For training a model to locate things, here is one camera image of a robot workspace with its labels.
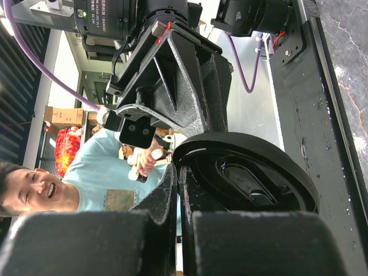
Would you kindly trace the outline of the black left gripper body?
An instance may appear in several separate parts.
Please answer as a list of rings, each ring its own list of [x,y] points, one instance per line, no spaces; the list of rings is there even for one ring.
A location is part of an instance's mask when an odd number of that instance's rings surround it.
[[[124,71],[111,76],[108,93],[118,96],[115,110],[105,112],[105,125],[148,118],[153,127],[171,127],[173,120],[173,51],[167,39],[173,23],[155,21],[142,35]]]

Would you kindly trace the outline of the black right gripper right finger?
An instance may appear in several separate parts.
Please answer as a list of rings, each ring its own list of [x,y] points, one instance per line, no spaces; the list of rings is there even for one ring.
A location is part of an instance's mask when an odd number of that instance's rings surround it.
[[[347,275],[318,215],[224,211],[187,167],[179,185],[185,275]]]

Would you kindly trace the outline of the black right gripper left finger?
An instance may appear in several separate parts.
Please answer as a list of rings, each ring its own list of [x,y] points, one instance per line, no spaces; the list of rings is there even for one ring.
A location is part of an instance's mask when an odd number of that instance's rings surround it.
[[[30,214],[1,248],[2,275],[174,275],[177,170],[124,212]]]

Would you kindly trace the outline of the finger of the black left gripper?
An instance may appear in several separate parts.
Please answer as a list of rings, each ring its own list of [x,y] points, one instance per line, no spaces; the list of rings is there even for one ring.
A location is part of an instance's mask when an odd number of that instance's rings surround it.
[[[201,90],[198,133],[228,132],[227,104],[232,81],[231,64],[205,45],[198,46]]]
[[[167,39],[172,49],[172,126],[187,137],[198,133],[201,90],[198,65],[198,46],[203,45],[194,32],[172,22],[172,33]]]

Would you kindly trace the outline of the black cup lid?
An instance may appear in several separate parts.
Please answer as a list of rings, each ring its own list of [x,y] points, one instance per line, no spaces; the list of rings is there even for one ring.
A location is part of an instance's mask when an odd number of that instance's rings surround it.
[[[318,213],[319,194],[310,176],[283,150],[253,135],[207,132],[174,151],[177,168],[228,210]]]

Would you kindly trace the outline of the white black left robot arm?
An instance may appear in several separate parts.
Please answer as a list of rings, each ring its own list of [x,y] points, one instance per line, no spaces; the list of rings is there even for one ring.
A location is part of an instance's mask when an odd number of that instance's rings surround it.
[[[232,65],[199,34],[202,6],[188,1],[75,1],[83,36],[121,40],[112,63],[130,53],[107,86],[115,110],[100,112],[107,129],[130,134],[172,128],[185,136],[226,132]]]

